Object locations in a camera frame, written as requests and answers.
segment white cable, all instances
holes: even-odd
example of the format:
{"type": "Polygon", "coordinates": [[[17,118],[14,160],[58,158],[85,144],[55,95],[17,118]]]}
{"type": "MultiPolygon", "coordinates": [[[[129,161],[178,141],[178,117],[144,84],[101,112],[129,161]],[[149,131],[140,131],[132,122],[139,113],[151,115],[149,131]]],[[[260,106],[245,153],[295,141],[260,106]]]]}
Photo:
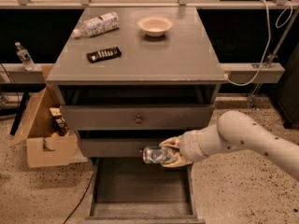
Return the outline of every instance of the white cable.
{"type": "Polygon", "coordinates": [[[289,19],[290,19],[291,16],[292,16],[292,3],[291,3],[290,1],[287,1],[287,2],[289,3],[289,5],[288,5],[288,6],[281,12],[281,14],[279,15],[279,17],[278,17],[278,19],[277,19],[277,22],[275,23],[275,25],[276,25],[277,28],[283,27],[283,26],[289,21],[289,19]],[[288,19],[285,20],[280,26],[278,26],[278,22],[279,22],[281,16],[283,15],[283,13],[285,13],[285,11],[286,11],[287,9],[289,9],[289,7],[291,8],[291,11],[290,11],[290,15],[289,15],[288,19]]]}
{"type": "Polygon", "coordinates": [[[267,5],[267,3],[266,3],[265,0],[261,0],[261,2],[264,3],[265,8],[266,8],[267,27],[268,27],[268,42],[267,42],[267,45],[265,46],[265,49],[264,49],[264,52],[263,52],[263,57],[262,57],[262,59],[260,61],[260,67],[257,70],[257,72],[255,73],[254,77],[250,81],[248,81],[246,83],[239,84],[239,83],[235,83],[232,80],[230,80],[229,78],[227,78],[228,82],[230,82],[231,84],[236,85],[236,86],[247,86],[247,85],[249,85],[259,75],[261,69],[263,68],[263,59],[264,59],[264,56],[265,56],[266,52],[268,51],[268,48],[269,48],[269,45],[270,45],[270,42],[271,42],[271,27],[270,27],[269,7],[268,7],[268,5],[267,5]]]}

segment wooden drawer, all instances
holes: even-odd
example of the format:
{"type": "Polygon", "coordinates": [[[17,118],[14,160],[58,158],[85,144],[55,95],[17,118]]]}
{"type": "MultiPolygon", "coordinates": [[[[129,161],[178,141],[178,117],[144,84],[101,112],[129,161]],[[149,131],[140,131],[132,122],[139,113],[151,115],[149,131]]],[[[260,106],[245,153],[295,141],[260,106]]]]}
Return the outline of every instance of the wooden drawer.
{"type": "Polygon", "coordinates": [[[197,106],[75,106],[62,105],[68,126],[75,130],[204,128],[213,105],[197,106]]]}

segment plastic bottle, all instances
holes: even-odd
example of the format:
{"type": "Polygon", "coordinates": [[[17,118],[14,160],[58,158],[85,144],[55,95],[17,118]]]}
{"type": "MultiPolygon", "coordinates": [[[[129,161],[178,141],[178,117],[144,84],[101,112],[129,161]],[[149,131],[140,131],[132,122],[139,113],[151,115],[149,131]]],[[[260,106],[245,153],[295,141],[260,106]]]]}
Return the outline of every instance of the plastic bottle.
{"type": "Polygon", "coordinates": [[[110,12],[102,16],[87,20],[83,22],[83,25],[74,29],[75,37],[92,37],[113,30],[120,26],[120,19],[118,14],[110,12]]]}
{"type": "Polygon", "coordinates": [[[176,151],[171,147],[145,147],[143,149],[144,163],[167,163],[176,151]]]}
{"type": "Polygon", "coordinates": [[[21,62],[25,66],[25,69],[27,71],[32,71],[33,69],[35,69],[36,65],[32,61],[28,50],[24,46],[22,46],[20,42],[16,42],[15,45],[16,45],[17,55],[19,56],[21,62]]]}

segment open drawer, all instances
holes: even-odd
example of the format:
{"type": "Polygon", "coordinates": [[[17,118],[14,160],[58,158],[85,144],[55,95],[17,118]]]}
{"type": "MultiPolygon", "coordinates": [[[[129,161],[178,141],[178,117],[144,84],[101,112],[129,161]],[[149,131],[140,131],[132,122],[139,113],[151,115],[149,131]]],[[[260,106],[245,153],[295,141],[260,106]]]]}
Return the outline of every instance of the open drawer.
{"type": "Polygon", "coordinates": [[[196,214],[191,169],[164,169],[139,158],[98,159],[90,210],[79,223],[205,223],[196,214]]]}

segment dresser top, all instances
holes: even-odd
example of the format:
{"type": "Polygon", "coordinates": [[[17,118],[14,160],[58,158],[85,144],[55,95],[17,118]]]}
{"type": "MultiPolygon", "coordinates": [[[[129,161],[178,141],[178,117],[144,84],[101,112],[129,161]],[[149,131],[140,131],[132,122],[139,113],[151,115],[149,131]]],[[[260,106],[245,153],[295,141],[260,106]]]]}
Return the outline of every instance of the dresser top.
{"type": "Polygon", "coordinates": [[[222,83],[225,78],[195,7],[88,7],[83,21],[115,11],[120,28],[95,36],[70,36],[48,76],[55,84],[139,82],[222,83]],[[173,22],[162,37],[149,37],[137,22],[146,16],[165,16],[173,22]],[[122,56],[90,63],[87,53],[119,47],[122,56]]]}

